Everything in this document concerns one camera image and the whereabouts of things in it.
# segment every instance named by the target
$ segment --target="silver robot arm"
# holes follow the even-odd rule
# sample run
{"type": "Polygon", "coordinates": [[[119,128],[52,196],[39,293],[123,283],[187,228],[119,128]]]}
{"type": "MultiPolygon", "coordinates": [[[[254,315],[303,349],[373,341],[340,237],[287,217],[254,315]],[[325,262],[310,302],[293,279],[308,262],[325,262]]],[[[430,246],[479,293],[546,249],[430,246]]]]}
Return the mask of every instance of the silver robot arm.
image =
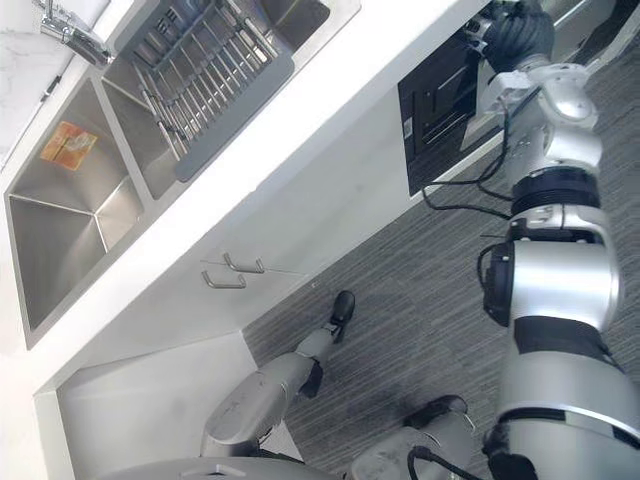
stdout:
{"type": "Polygon", "coordinates": [[[508,117],[513,217],[484,276],[485,310],[510,334],[483,451],[496,480],[640,478],[640,396],[601,338],[622,284],[589,74],[550,63],[553,37],[522,39],[552,32],[535,2],[490,8],[466,33],[498,72],[481,108],[508,117]]]}
{"type": "Polygon", "coordinates": [[[340,343],[355,308],[355,297],[337,296],[329,321],[311,332],[295,352],[272,360],[249,375],[207,420],[200,455],[253,456],[259,442],[278,426],[298,394],[313,398],[331,347],[340,343]]]}

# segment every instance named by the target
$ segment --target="cabinet handle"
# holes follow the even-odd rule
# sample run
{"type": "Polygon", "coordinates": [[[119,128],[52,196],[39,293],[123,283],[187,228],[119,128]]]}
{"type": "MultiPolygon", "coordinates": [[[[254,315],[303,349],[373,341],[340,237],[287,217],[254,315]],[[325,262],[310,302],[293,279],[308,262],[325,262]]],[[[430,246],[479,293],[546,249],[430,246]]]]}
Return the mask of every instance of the cabinet handle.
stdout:
{"type": "Polygon", "coordinates": [[[247,288],[247,281],[242,275],[238,275],[238,283],[214,283],[206,270],[202,271],[202,278],[207,286],[215,289],[243,289],[247,288]]]}
{"type": "Polygon", "coordinates": [[[227,263],[227,266],[233,270],[234,272],[241,273],[264,273],[266,270],[264,269],[264,265],[262,264],[262,260],[256,260],[256,268],[247,268],[247,267],[238,267],[231,261],[231,255],[225,253],[222,258],[227,263]]]}

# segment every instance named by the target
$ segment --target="floor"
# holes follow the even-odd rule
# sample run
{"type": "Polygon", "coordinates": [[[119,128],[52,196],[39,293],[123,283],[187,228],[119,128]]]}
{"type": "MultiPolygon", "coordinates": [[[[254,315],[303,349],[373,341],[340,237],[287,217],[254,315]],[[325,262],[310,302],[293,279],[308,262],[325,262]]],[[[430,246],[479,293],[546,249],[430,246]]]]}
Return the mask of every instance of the floor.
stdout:
{"type": "MultiPolygon", "coordinates": [[[[640,385],[640,75],[638,41],[592,78],[600,108],[600,190],[610,214],[626,298],[605,338],[640,385]]],[[[465,172],[473,177],[475,172],[465,172]]],[[[500,181],[496,189],[505,191],[500,181]]],[[[473,188],[440,189],[436,203],[483,202],[473,188]]],[[[287,425],[310,465],[339,473],[402,418],[445,393],[462,395],[478,426],[469,470],[490,478],[480,438],[493,422],[505,330],[482,311],[477,252],[504,222],[473,212],[409,210],[252,324],[245,339],[258,364],[293,349],[330,313],[334,296],[352,290],[356,315],[325,369],[320,394],[300,400],[287,425]]]]}

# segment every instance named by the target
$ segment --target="dish rack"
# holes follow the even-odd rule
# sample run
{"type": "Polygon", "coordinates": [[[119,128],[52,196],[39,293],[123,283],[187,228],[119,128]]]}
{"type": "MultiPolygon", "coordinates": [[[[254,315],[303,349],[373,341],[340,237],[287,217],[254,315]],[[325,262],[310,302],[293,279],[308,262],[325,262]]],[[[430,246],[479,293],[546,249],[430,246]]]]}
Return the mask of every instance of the dish rack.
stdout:
{"type": "Polygon", "coordinates": [[[234,0],[163,2],[126,55],[188,181],[293,73],[234,0]]]}

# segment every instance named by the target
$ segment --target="black cable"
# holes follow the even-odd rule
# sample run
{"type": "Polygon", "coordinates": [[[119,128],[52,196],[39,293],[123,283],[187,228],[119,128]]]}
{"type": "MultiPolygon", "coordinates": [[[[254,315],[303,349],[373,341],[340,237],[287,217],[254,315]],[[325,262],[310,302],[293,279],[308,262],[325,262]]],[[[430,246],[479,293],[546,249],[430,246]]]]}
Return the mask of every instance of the black cable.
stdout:
{"type": "Polygon", "coordinates": [[[420,480],[418,478],[418,474],[416,473],[416,458],[427,460],[429,462],[436,462],[438,465],[446,468],[450,472],[458,475],[460,478],[464,478],[465,480],[482,480],[481,478],[476,477],[475,475],[472,475],[469,472],[456,467],[452,463],[447,462],[444,458],[436,455],[429,448],[423,446],[413,447],[409,452],[409,455],[407,455],[407,467],[409,468],[409,476],[411,477],[411,480],[420,480]]]}
{"type": "Polygon", "coordinates": [[[502,218],[503,220],[509,220],[511,218],[506,213],[499,212],[498,210],[494,210],[493,208],[481,207],[479,205],[471,205],[466,203],[453,205],[435,205],[431,203],[431,201],[427,197],[424,188],[422,189],[422,198],[424,199],[424,203],[426,203],[427,206],[432,210],[474,210],[476,212],[487,213],[489,215],[502,218]]]}
{"type": "MultiPolygon", "coordinates": [[[[502,148],[501,148],[501,152],[500,155],[498,155],[498,157],[492,161],[489,165],[487,165],[487,167],[482,171],[482,173],[480,174],[480,176],[478,178],[474,178],[471,180],[440,180],[440,181],[433,181],[433,182],[429,182],[427,185],[425,185],[422,189],[422,195],[423,197],[426,195],[426,193],[424,192],[424,189],[427,187],[430,187],[432,185],[451,185],[451,186],[464,186],[464,185],[476,185],[478,187],[478,189],[491,196],[494,198],[497,198],[499,200],[504,200],[507,202],[511,202],[513,200],[513,198],[509,195],[504,195],[502,193],[498,193],[498,192],[494,192],[492,190],[489,190],[487,187],[485,187],[483,185],[484,182],[486,182],[487,180],[491,179],[499,170],[500,168],[502,168],[502,165],[504,164],[506,157],[507,157],[507,153],[509,150],[509,134],[511,131],[511,120],[513,118],[515,118],[517,115],[520,114],[520,112],[522,111],[522,109],[524,107],[526,107],[529,102],[531,102],[531,100],[533,100],[538,93],[540,93],[541,87],[537,87],[535,90],[533,90],[528,96],[527,98],[525,98],[524,100],[522,100],[522,102],[520,102],[518,104],[518,106],[515,108],[515,110],[513,111],[513,113],[509,112],[509,109],[506,107],[506,105],[503,104],[503,108],[504,108],[504,122],[503,122],[503,136],[502,136],[502,148]]],[[[433,203],[426,201],[427,205],[431,208],[433,203]]],[[[458,205],[448,205],[451,207],[458,207],[458,205]]],[[[460,205],[459,207],[464,207],[463,209],[466,210],[477,210],[477,211],[484,211],[484,209],[478,210],[476,208],[466,208],[467,206],[463,206],[460,205]]],[[[455,208],[450,209],[450,208],[440,208],[441,210],[455,210],[455,208]]]]}
{"type": "Polygon", "coordinates": [[[427,204],[427,206],[433,210],[474,210],[476,212],[487,213],[489,215],[502,218],[504,220],[509,220],[511,217],[506,213],[502,213],[498,210],[494,210],[493,208],[481,207],[479,205],[471,205],[471,204],[435,205],[428,199],[427,193],[425,192],[425,189],[432,185],[477,185],[481,191],[487,193],[488,195],[491,195],[492,197],[497,197],[497,198],[500,198],[501,200],[510,201],[510,198],[503,196],[499,193],[492,192],[491,190],[487,189],[482,185],[483,182],[493,177],[498,172],[498,170],[500,170],[500,167],[502,167],[502,164],[504,163],[504,160],[507,156],[507,151],[508,151],[509,126],[510,126],[509,110],[505,107],[504,136],[502,140],[502,151],[500,152],[500,155],[498,156],[498,158],[496,158],[489,165],[487,165],[485,169],[482,171],[482,173],[480,174],[480,176],[473,180],[446,180],[446,181],[443,180],[443,181],[429,182],[421,190],[422,198],[424,199],[424,202],[427,204]]]}

